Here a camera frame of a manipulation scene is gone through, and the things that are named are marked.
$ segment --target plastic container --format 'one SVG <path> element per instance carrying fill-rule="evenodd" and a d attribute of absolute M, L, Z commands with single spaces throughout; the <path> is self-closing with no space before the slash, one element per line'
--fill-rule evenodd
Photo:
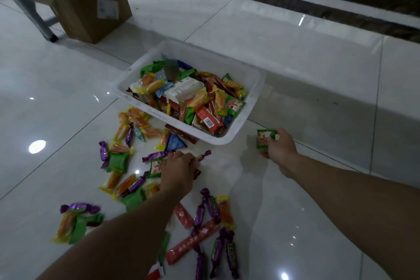
<path fill-rule="evenodd" d="M 191 125 L 180 122 L 133 98 L 131 93 L 126 92 L 130 84 L 140 78 L 141 68 L 152 64 L 153 61 L 162 60 L 162 54 L 172 59 L 181 60 L 198 71 L 215 73 L 220 78 L 226 73 L 229 73 L 234 81 L 243 84 L 248 90 L 248 95 L 244 100 L 246 104 L 231 123 L 230 127 L 221 136 L 212 136 Z M 164 40 L 134 62 L 134 64 L 123 73 L 121 78 L 114 83 L 113 90 L 118 97 L 130 102 L 130 104 L 196 138 L 204 140 L 212 145 L 225 145 L 234 139 L 235 135 L 245 123 L 245 120 L 248 118 L 263 90 L 264 82 L 265 72 L 262 69 L 258 69 L 256 66 L 245 64 L 238 60 L 216 54 L 185 42 Z"/>

